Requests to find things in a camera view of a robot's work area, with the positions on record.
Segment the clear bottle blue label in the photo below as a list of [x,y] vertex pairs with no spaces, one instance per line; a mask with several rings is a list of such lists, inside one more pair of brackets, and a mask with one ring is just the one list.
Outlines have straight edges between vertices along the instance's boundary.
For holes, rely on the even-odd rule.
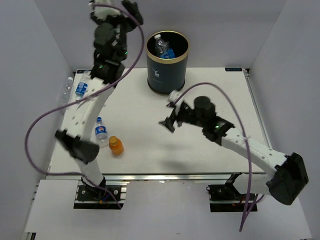
[[168,55],[169,45],[164,41],[160,34],[154,36],[155,39],[155,51],[159,58],[165,59]]

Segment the small orange juice bottle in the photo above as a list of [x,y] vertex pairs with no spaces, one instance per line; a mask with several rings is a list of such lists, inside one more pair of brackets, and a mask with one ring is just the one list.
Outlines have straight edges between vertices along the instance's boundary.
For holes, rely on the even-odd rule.
[[119,138],[111,136],[108,140],[109,148],[113,155],[121,155],[124,152],[124,146]]

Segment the blue cap blue label bottle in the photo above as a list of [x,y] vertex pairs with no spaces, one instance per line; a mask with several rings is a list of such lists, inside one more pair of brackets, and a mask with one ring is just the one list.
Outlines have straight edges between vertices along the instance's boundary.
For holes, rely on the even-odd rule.
[[170,60],[176,57],[174,51],[171,48],[166,49],[163,53],[159,55],[161,59]]

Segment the pepsi label clear bottle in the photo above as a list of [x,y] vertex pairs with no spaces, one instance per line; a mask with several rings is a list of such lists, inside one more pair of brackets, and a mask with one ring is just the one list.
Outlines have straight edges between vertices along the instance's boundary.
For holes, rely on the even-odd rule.
[[97,117],[95,126],[94,126],[94,133],[97,143],[100,147],[105,147],[108,145],[109,136],[107,128],[102,120],[101,117]]

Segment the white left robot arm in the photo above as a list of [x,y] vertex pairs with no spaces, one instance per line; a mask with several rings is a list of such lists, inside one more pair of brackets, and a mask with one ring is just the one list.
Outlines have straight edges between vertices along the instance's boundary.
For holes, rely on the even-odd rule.
[[105,196],[106,180],[98,166],[100,147],[91,141],[92,130],[106,100],[115,89],[116,81],[124,72],[127,33],[144,23],[136,2],[123,0],[121,3],[129,16],[112,8],[110,0],[91,1],[90,18],[97,27],[88,88],[83,97],[77,98],[71,122],[64,130],[55,133],[55,138],[78,164],[85,189],[96,200]]

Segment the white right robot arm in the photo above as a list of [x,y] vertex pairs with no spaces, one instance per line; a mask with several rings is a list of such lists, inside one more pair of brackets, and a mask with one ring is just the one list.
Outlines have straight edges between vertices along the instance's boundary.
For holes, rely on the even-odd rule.
[[287,155],[245,138],[234,124],[217,115],[215,105],[208,97],[196,97],[194,107],[190,107],[182,94],[174,90],[169,94],[168,102],[172,112],[159,122],[160,125],[172,133],[175,123],[179,127],[183,123],[200,127],[209,141],[241,155],[264,171],[264,175],[251,182],[253,194],[270,195],[289,206],[308,184],[305,163],[299,154]]

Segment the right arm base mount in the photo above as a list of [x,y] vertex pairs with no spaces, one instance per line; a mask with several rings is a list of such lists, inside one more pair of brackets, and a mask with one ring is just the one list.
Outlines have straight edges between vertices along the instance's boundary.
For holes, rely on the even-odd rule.
[[211,184],[206,187],[209,195],[211,213],[236,213],[245,209],[246,193],[239,193],[233,186],[236,177],[242,173],[233,173],[224,184]]

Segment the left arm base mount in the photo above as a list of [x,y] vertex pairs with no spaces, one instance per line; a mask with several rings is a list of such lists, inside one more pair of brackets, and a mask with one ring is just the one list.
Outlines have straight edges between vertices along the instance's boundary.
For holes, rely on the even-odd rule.
[[79,210],[120,210],[126,199],[127,183],[107,181],[107,191],[78,182],[73,208]]

